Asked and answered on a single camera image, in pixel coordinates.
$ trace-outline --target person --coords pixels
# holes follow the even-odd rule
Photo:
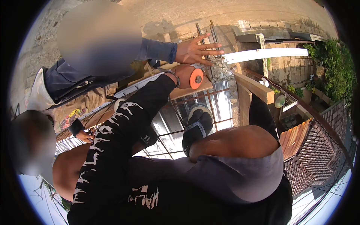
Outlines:
[[[26,101],[26,110],[36,110],[45,114],[52,122],[56,133],[69,129],[78,139],[90,142],[94,137],[85,133],[79,117],[109,101],[107,96],[113,95],[119,88],[143,77],[144,62],[148,59],[169,63],[212,65],[201,57],[218,55],[223,51],[206,50],[220,47],[219,43],[197,44],[208,36],[209,34],[204,34],[179,44],[142,38],[140,52],[131,64],[131,69],[109,76],[88,76],[72,68],[62,58],[50,69],[40,68]]]
[[[129,170],[136,169],[129,159],[140,131],[151,124],[152,118],[167,103],[169,93],[178,84],[176,77],[180,83],[186,82],[182,77],[194,69],[181,65],[147,83],[99,128],[79,171],[68,213],[69,224],[168,223],[175,218],[176,223],[287,224],[292,210],[291,186],[283,170],[275,123],[267,105],[256,97],[250,107],[250,126],[207,136],[212,125],[209,113],[199,108],[189,116],[183,148],[189,159],[196,162],[186,172],[189,182],[160,177],[136,179],[139,185],[133,186],[129,181]],[[138,169],[147,174],[148,168]],[[262,186],[257,176],[264,179],[270,174],[269,178],[275,180],[272,182],[275,189],[267,197],[256,199],[256,195],[271,189]],[[218,182],[206,183],[213,175]],[[252,176],[255,179],[250,184],[235,190],[240,192],[237,194],[242,201],[228,202],[231,195],[216,196],[222,190],[227,191],[226,182],[228,189],[233,189]],[[194,177],[201,178],[200,183],[205,185],[194,184]]]

